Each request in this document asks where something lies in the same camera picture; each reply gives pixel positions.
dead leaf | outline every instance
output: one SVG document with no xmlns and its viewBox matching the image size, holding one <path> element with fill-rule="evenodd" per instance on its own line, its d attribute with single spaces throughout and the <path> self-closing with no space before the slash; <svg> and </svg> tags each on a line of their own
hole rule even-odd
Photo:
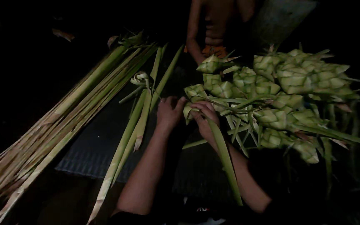
<svg viewBox="0 0 360 225">
<path fill-rule="evenodd" d="M 329 138 L 330 140 L 334 141 L 335 143 L 339 144 L 340 146 L 342 146 L 343 148 L 345 148 L 346 150 L 349 150 L 346 143 L 344 141 L 340 141 L 340 140 L 337 140 L 337 139 L 332 139 L 332 138 Z"/>
<path fill-rule="evenodd" d="M 68 34 L 68 33 L 65 33 L 61 30 L 58 30 L 58 29 L 52 29 L 53 31 L 53 34 L 57 37 L 63 37 L 65 38 L 66 40 L 68 40 L 69 42 L 72 42 L 72 40 L 74 39 L 74 36 L 72 34 Z"/>
<path fill-rule="evenodd" d="M 295 134 L 297 137 L 299 137 L 299 138 L 301 138 L 302 140 L 304 140 L 304 141 L 313 142 L 313 140 L 314 140 L 314 137 L 312 137 L 312 136 L 307 136 L 304 132 L 302 132 L 302 131 L 300 131 L 300 130 L 294 132 L 294 134 Z"/>
<path fill-rule="evenodd" d="M 352 112 L 352 110 L 349 108 L 347 104 L 336 104 L 336 106 L 340 108 L 342 111 L 346 111 L 350 113 Z"/>
<path fill-rule="evenodd" d="M 112 36 L 112 37 L 109 38 L 109 40 L 107 40 L 107 41 L 108 41 L 108 45 L 107 45 L 108 48 L 110 48 L 110 46 L 112 45 L 112 43 L 114 43 L 118 37 L 119 37 L 119 36 Z"/>
</svg>

green woven ketupat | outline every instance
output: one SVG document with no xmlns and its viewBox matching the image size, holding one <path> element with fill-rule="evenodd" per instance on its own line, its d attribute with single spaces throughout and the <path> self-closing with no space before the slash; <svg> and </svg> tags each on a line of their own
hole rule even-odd
<svg viewBox="0 0 360 225">
<path fill-rule="evenodd" d="M 286 114 L 298 109 L 303 105 L 302 95 L 287 95 L 285 93 L 278 95 L 273 101 L 273 107 L 284 110 Z"/>
<path fill-rule="evenodd" d="M 284 130 L 287 125 L 286 112 L 279 109 L 266 109 L 254 112 L 256 120 L 263 126 Z"/>
<path fill-rule="evenodd" d="M 272 56 L 254 56 L 254 71 L 269 79 L 270 81 L 274 81 L 272 73 L 274 72 L 275 64 L 278 62 L 273 62 Z"/>
<path fill-rule="evenodd" d="M 339 78 L 339 76 L 344 76 L 344 74 L 336 74 L 333 72 L 312 74 L 313 92 L 340 96 L 354 94 L 349 88 L 349 82 Z"/>
<path fill-rule="evenodd" d="M 280 90 L 279 85 L 261 76 L 258 76 L 255 86 L 258 95 L 275 95 Z"/>
<path fill-rule="evenodd" d="M 197 68 L 197 71 L 203 73 L 214 73 L 222 65 L 220 58 L 215 55 L 211 55 L 209 58 L 205 59 Z"/>
<path fill-rule="evenodd" d="M 262 134 L 261 145 L 270 148 L 283 148 L 292 146 L 301 154 L 301 158 L 307 163 L 318 163 L 319 158 L 315 146 L 296 137 L 288 137 L 284 131 L 265 129 Z"/>
<path fill-rule="evenodd" d="M 222 82 L 222 78 L 220 77 L 220 74 L 206 74 L 203 75 L 204 78 L 204 89 L 206 90 L 212 90 L 214 84 L 220 84 Z"/>
<path fill-rule="evenodd" d="M 296 131 L 292 127 L 292 124 L 309 126 L 314 128 L 324 128 L 327 125 L 327 122 L 327 120 L 318 118 L 315 113 L 310 109 L 294 111 L 287 114 L 287 129 L 292 132 Z"/>
<path fill-rule="evenodd" d="M 303 141 L 302 139 L 292 137 L 294 141 L 293 149 L 297 150 L 301 154 L 301 158 L 307 163 L 318 163 L 319 157 L 317 155 L 317 151 L 315 146 L 308 142 Z"/>
<path fill-rule="evenodd" d="M 249 86 L 256 82 L 256 78 L 256 73 L 252 69 L 245 66 L 240 73 L 235 72 L 233 74 L 233 84 L 242 92 L 248 93 Z"/>
<path fill-rule="evenodd" d="M 231 98 L 233 91 L 232 91 L 233 85 L 228 82 L 222 82 L 221 84 L 215 84 L 213 85 L 213 89 L 210 91 L 212 95 L 222 98 L 222 99 L 228 99 Z"/>
<path fill-rule="evenodd" d="M 309 72 L 292 63 L 279 65 L 277 78 L 287 94 L 303 94 L 313 89 Z"/>
<path fill-rule="evenodd" d="M 202 84 L 191 85 L 189 87 L 184 88 L 186 95 L 190 98 L 191 102 L 203 101 L 206 98 L 207 94 L 205 93 L 204 87 Z"/>
<path fill-rule="evenodd" d="M 293 141 L 284 133 L 284 131 L 266 128 L 262 134 L 260 144 L 266 148 L 276 149 L 282 148 L 284 146 L 291 146 L 293 144 Z"/>
</svg>

dark background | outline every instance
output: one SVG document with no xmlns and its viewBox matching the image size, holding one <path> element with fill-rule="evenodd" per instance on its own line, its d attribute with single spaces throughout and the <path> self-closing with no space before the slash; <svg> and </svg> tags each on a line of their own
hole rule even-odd
<svg viewBox="0 0 360 225">
<path fill-rule="evenodd" d="M 0 1 L 0 152 L 24 134 L 108 52 L 106 42 L 110 36 L 124 33 L 126 27 L 132 31 L 145 29 L 163 42 L 184 42 L 189 7 L 190 1 Z M 51 28 L 72 33 L 76 38 L 72 42 L 57 38 Z M 302 42 L 305 52 L 331 49 L 336 57 L 330 62 L 351 65 L 347 74 L 360 79 L 360 2 L 321 1 L 279 51 L 297 48 L 298 42 Z M 334 153 L 340 170 L 347 171 L 346 176 L 355 175 L 357 180 L 352 180 L 359 182 L 346 187 L 360 187 L 360 148 L 355 156 L 355 174 L 345 151 Z M 60 182 L 73 187 L 98 187 L 85 179 L 74 181 L 70 176 L 60 176 L 47 174 L 44 179 L 51 187 Z M 73 209 L 72 217 L 81 212 L 84 211 Z"/>
</svg>

human hand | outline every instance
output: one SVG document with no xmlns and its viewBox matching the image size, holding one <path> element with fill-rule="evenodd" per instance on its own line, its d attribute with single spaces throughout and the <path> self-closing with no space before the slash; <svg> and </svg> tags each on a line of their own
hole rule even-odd
<svg viewBox="0 0 360 225">
<path fill-rule="evenodd" d="M 169 135 L 173 128 L 179 123 L 183 116 L 183 108 L 186 104 L 186 98 L 181 97 L 173 108 L 172 103 L 176 100 L 175 96 L 169 96 L 161 99 L 158 105 L 156 129 Z"/>
<path fill-rule="evenodd" d="M 217 126 L 220 127 L 219 118 L 217 117 L 215 109 L 213 108 L 213 105 L 211 103 L 201 101 L 191 104 L 190 107 L 199 109 L 205 115 L 205 117 L 213 120 L 217 124 Z M 191 111 L 190 113 L 197 122 L 202 137 L 213 147 L 215 151 L 218 151 L 216 141 L 213 136 L 212 130 L 210 129 L 208 121 L 203 118 L 203 115 L 200 112 Z"/>
</svg>

pile of ketupat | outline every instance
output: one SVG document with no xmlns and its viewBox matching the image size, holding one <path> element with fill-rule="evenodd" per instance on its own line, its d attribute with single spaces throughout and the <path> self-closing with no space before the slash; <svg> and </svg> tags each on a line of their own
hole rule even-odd
<svg viewBox="0 0 360 225">
<path fill-rule="evenodd" d="M 98 114 L 128 81 L 132 80 L 134 76 L 142 74 L 137 72 L 154 53 L 157 53 L 155 64 L 159 64 L 165 49 L 158 47 L 157 43 L 144 41 L 141 32 L 133 36 L 125 35 L 118 39 L 120 39 L 118 42 L 113 43 L 113 46 L 116 47 L 107 57 L 19 140 L 0 154 L 0 199 L 7 199 L 6 205 L 0 211 L 0 224 L 4 222 L 7 214 L 20 197 L 65 145 Z M 178 56 L 179 53 L 176 54 L 173 65 L 169 66 L 168 74 L 165 74 L 166 78 L 162 78 L 162 80 L 168 79 Z M 156 77 L 156 71 L 153 70 L 151 76 L 153 74 Z M 128 136 L 127 141 L 121 141 L 120 146 L 124 146 L 123 150 L 127 143 L 129 143 L 127 146 L 132 145 L 131 147 L 134 146 L 134 142 L 141 143 L 149 106 L 153 106 L 157 101 L 164 86 L 164 82 L 161 83 L 156 89 L 153 89 L 154 93 L 144 90 L 140 95 L 124 134 L 125 136 L 133 133 L 135 138 L 133 139 L 132 135 Z M 120 161 L 119 168 L 116 168 L 117 174 L 127 155 L 128 152 L 125 151 L 123 157 L 116 157 L 116 159 L 118 158 L 117 163 Z"/>
<path fill-rule="evenodd" d="M 294 49 L 289 53 L 276 53 L 272 48 L 265 56 L 254 56 L 254 69 L 236 64 L 229 59 L 211 56 L 197 70 L 203 73 L 204 84 L 184 88 L 191 102 L 205 100 L 213 103 L 215 110 L 225 116 L 230 126 L 228 135 L 237 141 L 248 157 L 249 149 L 290 149 L 300 153 L 307 163 L 318 163 L 321 154 L 326 163 L 328 190 L 331 188 L 331 161 L 333 141 L 344 148 L 360 143 L 358 130 L 347 134 L 350 120 L 357 119 L 356 103 L 360 96 L 352 90 L 352 81 L 344 72 L 348 65 L 330 64 L 322 59 L 332 57 L 329 50 L 317 54 Z M 223 76 L 233 76 L 233 82 L 222 81 Z M 192 120 L 190 103 L 184 108 L 188 124 Z M 342 115 L 337 121 L 336 115 Z M 224 138 L 217 125 L 209 120 L 230 186 L 241 205 L 231 159 Z M 244 142 L 251 136 L 257 147 L 246 148 Z M 185 145 L 183 149 L 206 143 L 201 140 Z"/>
</svg>

